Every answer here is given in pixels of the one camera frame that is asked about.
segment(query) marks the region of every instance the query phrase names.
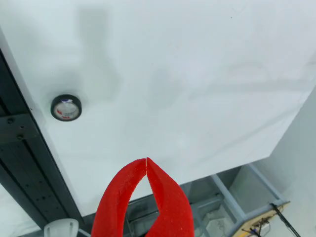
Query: white plastic object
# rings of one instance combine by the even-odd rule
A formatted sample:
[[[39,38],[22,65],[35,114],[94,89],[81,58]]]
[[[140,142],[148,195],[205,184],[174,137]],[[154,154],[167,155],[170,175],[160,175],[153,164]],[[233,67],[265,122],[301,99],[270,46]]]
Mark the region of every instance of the white plastic object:
[[[47,224],[44,237],[76,237],[79,223],[75,219],[61,219]]]

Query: white wall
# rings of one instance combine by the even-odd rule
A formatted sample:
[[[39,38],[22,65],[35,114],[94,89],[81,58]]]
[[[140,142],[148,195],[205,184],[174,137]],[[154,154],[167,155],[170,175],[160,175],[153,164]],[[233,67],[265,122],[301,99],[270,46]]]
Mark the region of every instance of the white wall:
[[[316,90],[271,157],[255,164],[291,201],[284,215],[301,236],[316,235]],[[292,236],[276,218],[269,236]]]

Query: black metal rail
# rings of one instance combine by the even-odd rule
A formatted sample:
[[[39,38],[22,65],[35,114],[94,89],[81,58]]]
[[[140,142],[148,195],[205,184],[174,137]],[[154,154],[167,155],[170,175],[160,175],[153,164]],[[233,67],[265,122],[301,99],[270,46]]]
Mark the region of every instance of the black metal rail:
[[[43,228],[83,218],[0,50],[0,183]]]

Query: wire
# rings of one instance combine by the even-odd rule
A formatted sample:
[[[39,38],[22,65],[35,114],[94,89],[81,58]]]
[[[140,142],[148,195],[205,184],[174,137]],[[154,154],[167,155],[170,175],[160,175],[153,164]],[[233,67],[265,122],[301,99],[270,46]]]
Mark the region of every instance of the wire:
[[[294,227],[288,222],[288,220],[282,215],[282,213],[280,212],[280,210],[277,208],[277,206],[273,203],[270,203],[270,205],[272,206],[272,208],[276,211],[277,215],[279,216],[279,218],[281,219],[281,221],[285,224],[285,226],[290,230],[290,232],[296,236],[296,237],[301,237],[298,232],[294,229]]]
[[[262,223],[260,224],[259,234],[261,234],[261,227],[262,227]]]
[[[251,235],[255,235],[255,236],[257,236],[257,237],[262,237],[260,234],[258,234],[254,229],[252,229],[252,228],[250,228],[250,230],[251,231],[246,231],[246,230],[244,230],[244,229],[241,229],[242,231],[245,231],[245,232],[247,232],[247,233],[249,233],[249,234],[251,234]]]
[[[266,236],[266,235],[270,232],[270,230],[271,230],[271,225],[270,225],[270,222],[269,222],[269,221],[267,221],[267,223],[269,224],[269,229],[268,229],[268,231],[265,233],[265,235],[264,235],[264,236]]]

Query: wooden board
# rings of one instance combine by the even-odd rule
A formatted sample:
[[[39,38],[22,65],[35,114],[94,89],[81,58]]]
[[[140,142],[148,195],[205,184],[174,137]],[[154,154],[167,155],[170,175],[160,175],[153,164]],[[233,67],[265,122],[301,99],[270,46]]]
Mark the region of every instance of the wooden board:
[[[290,202],[287,202],[283,205],[280,205],[278,207],[278,209],[280,210],[280,212],[283,212],[284,208],[289,204]],[[270,221],[274,216],[276,216],[276,212],[274,210],[270,210],[268,212],[265,212],[255,218],[252,218],[251,220],[245,222],[237,231],[236,233],[233,235],[233,237],[245,237],[248,236],[249,233],[243,231],[249,231],[250,232],[250,228],[255,229],[256,225],[262,220],[262,219],[268,219],[268,221]]]

